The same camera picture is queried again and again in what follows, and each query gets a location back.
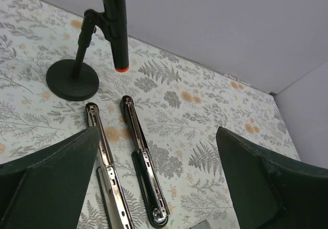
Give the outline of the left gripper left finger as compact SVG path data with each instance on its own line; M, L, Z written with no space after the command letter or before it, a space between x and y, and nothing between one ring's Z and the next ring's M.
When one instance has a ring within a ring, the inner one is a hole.
M1 228L77 228L99 141L88 127L1 164Z

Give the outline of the staple strips pack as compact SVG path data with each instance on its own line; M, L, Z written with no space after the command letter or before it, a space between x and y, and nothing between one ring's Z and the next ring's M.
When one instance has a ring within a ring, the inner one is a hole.
M211 229L211 226L207 220L203 220L189 229Z

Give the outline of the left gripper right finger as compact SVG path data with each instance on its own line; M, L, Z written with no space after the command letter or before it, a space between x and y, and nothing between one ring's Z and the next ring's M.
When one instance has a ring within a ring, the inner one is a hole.
M216 142L240 228L327 228L327 169L223 127Z

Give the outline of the grey black stapler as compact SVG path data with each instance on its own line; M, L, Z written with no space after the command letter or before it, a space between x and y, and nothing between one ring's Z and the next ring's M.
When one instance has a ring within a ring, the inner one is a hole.
M97 153L99 167L96 173L109 227L135 228L114 165L114 159L100 119L100 111L97 104L93 102L86 104L85 122L89 127L98 127L100 132Z

